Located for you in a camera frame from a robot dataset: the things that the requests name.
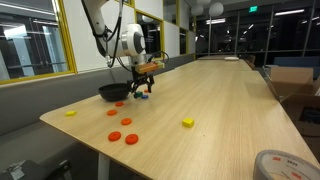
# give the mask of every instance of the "chair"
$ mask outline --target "chair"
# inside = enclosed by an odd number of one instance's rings
[[[255,67],[254,61],[256,60],[256,56],[254,55],[249,55],[248,59],[244,60],[250,67],[253,69]]]

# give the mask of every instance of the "tape roll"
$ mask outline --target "tape roll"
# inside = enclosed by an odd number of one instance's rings
[[[265,150],[258,153],[253,180],[320,180],[320,169],[292,154]]]

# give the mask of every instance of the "red disc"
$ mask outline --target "red disc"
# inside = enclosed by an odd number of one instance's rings
[[[116,110],[110,110],[107,112],[108,116],[113,116],[115,114],[117,114],[117,111]]]
[[[121,133],[119,131],[114,131],[109,134],[108,139],[109,141],[117,141],[121,138]]]
[[[116,102],[116,106],[119,107],[119,106],[123,106],[124,103],[123,102]]]
[[[124,118],[121,120],[121,124],[122,125],[129,125],[132,123],[132,119],[131,118]]]
[[[138,140],[139,140],[139,137],[138,137],[138,135],[136,135],[136,134],[129,134],[129,135],[126,137],[126,143],[127,143],[127,144],[130,144],[130,145],[137,143]]]

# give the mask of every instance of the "red object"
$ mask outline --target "red object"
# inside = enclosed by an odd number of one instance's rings
[[[136,134],[129,134],[126,137],[126,143],[129,144],[129,145],[137,143],[138,140],[139,140],[139,137]]]
[[[121,124],[122,125],[129,125],[129,124],[131,124],[132,123],[132,119],[131,118],[124,118],[124,119],[122,119],[122,121],[121,121]]]
[[[281,161],[281,158],[279,158],[279,157],[273,157],[272,160],[274,160],[274,161]]]
[[[124,103],[123,102],[116,102],[116,106],[119,107],[119,106],[123,106]]]
[[[296,178],[298,178],[298,179],[300,179],[300,180],[301,180],[301,178],[302,178],[299,174],[297,174],[297,173],[295,173],[295,172],[292,172],[292,176],[294,176],[294,177],[296,177]]]
[[[117,111],[112,109],[112,110],[108,111],[107,114],[108,114],[108,116],[113,116],[113,115],[117,114]]]
[[[109,141],[117,141],[121,138],[121,133],[119,131],[114,131],[109,134],[108,139]]]

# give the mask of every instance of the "cardboard box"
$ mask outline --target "cardboard box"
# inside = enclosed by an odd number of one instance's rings
[[[314,156],[320,162],[320,125],[297,121],[295,122],[295,126]]]
[[[313,81],[312,68],[271,67],[266,74],[271,91],[320,162],[320,77]],[[319,116],[305,118],[310,110]]]

